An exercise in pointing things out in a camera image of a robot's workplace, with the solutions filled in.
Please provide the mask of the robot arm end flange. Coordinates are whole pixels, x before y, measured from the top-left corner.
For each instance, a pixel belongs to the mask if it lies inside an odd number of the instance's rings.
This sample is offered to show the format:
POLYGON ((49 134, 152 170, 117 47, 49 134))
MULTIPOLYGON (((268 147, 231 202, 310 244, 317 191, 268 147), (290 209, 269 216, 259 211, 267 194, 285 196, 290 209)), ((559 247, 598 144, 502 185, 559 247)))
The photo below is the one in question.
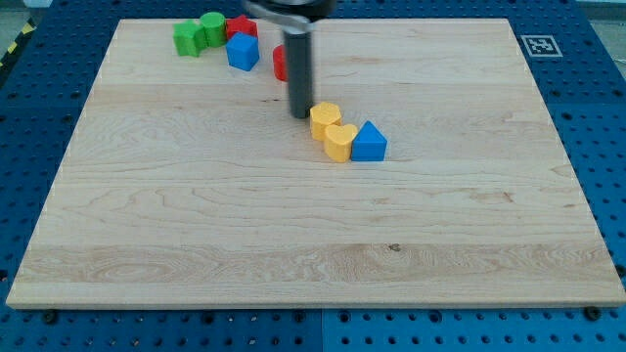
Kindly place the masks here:
POLYGON ((310 32, 315 22, 327 18, 336 0, 243 0, 242 6, 258 19, 299 34, 310 32))

